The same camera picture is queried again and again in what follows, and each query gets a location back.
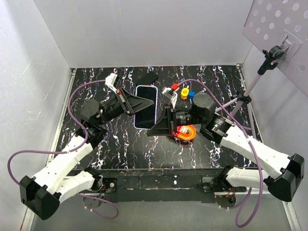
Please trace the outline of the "smartphone with black screen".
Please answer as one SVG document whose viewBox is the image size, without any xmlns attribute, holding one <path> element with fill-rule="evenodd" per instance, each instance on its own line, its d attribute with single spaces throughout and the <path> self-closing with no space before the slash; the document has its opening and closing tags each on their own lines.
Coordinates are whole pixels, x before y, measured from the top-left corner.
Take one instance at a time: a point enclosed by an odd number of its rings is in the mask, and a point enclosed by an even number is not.
<svg viewBox="0 0 308 231">
<path fill-rule="evenodd" d="M 135 95 L 154 102 L 153 105 L 137 112 L 134 116 L 135 128 L 150 129 L 156 123 L 158 89 L 156 86 L 139 85 L 136 87 Z"/>
</svg>

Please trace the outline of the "black phone case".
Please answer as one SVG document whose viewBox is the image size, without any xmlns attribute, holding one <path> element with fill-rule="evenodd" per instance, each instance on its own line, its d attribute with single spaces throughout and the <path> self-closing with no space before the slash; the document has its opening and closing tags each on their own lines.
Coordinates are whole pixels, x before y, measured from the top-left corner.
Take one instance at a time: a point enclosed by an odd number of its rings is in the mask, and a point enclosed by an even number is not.
<svg viewBox="0 0 308 231">
<path fill-rule="evenodd" d="M 136 82 L 136 86 L 140 86 L 140 85 L 151 85 L 153 83 L 155 83 L 158 80 L 158 74 L 154 73 L 154 72 L 149 72 L 146 75 L 144 75 L 143 77 L 141 77 L 137 82 Z"/>
</svg>

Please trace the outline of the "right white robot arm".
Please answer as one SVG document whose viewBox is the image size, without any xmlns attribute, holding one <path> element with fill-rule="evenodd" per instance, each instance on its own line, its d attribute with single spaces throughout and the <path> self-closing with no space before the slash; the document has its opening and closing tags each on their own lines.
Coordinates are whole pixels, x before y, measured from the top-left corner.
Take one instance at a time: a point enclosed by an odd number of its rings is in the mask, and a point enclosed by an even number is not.
<svg viewBox="0 0 308 231">
<path fill-rule="evenodd" d="M 238 125 L 215 112 L 216 102 L 207 93 L 197 93 L 189 110 L 181 111 L 165 106 L 147 136 L 172 136 L 178 126 L 200 124 L 199 132 L 209 141 L 227 147 L 261 170 L 226 166 L 208 187 L 215 191 L 229 191 L 233 187 L 266 189 L 276 198 L 292 201 L 303 177 L 305 160 L 299 154 L 287 155 L 245 135 Z"/>
</svg>

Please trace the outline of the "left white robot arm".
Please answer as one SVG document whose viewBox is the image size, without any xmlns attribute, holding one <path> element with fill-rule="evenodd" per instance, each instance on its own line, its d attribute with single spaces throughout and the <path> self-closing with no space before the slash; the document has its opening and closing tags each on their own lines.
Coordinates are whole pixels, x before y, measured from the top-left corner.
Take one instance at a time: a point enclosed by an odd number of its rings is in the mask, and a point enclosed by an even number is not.
<svg viewBox="0 0 308 231">
<path fill-rule="evenodd" d="M 102 106 L 95 99 L 85 101 L 81 107 L 81 124 L 71 141 L 48 165 L 33 177 L 24 176 L 19 182 L 21 202 L 42 220 L 50 218 L 59 205 L 75 194 L 89 190 L 98 192 L 103 185 L 103 176 L 91 167 L 74 177 L 67 174 L 103 140 L 107 131 L 102 128 L 108 121 L 122 114 L 133 115 L 154 102 L 130 94 L 119 88 Z"/>
</svg>

